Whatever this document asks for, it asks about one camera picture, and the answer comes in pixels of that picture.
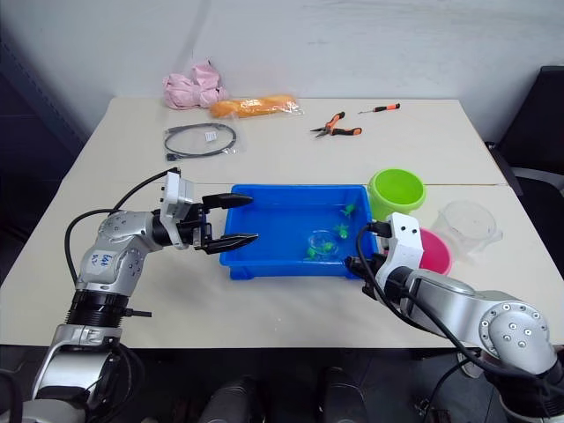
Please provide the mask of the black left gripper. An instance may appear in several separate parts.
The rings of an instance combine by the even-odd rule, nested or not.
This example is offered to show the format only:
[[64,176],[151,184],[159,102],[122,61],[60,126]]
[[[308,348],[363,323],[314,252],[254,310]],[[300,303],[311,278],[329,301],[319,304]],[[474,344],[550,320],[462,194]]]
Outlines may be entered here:
[[211,209],[232,209],[253,202],[253,198],[238,193],[221,193],[202,197],[202,203],[193,204],[188,214],[178,223],[182,245],[202,250],[208,255],[239,249],[258,239],[258,234],[226,234],[212,239],[212,225],[207,222]]

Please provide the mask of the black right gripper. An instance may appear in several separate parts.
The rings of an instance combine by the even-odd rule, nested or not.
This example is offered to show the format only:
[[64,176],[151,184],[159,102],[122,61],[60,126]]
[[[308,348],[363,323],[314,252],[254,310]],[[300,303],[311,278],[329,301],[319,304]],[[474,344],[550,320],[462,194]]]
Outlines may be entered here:
[[367,267],[370,268],[372,274],[375,276],[378,270],[383,266],[383,254],[374,253],[370,257],[365,258],[366,264],[364,265],[359,256],[348,256],[345,259],[346,269],[355,277],[367,280],[369,277]]

